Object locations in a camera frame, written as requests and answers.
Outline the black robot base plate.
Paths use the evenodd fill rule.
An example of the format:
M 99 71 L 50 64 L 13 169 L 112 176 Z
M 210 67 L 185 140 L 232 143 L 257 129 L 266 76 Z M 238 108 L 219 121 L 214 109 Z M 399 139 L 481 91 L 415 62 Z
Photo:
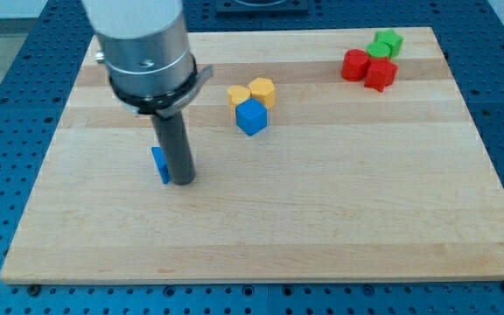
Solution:
M 309 11 L 307 0 L 215 0 L 216 17 L 248 14 L 299 14 Z

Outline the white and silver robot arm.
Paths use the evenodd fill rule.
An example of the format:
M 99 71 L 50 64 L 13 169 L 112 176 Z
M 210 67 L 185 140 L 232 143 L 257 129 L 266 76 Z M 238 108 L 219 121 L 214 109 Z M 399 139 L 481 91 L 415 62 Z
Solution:
M 196 171 L 182 110 L 214 70 L 197 66 L 182 2 L 83 0 L 82 6 L 115 96 L 131 111 L 150 117 L 171 181 L 190 184 Z

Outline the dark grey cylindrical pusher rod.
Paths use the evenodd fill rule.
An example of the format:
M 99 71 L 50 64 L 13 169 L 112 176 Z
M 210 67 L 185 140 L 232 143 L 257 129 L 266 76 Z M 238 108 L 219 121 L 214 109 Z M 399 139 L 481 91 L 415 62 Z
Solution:
M 178 112 L 168 118 L 153 115 L 151 121 L 164 153 L 171 181 L 178 186 L 192 183 L 196 172 L 182 114 Z

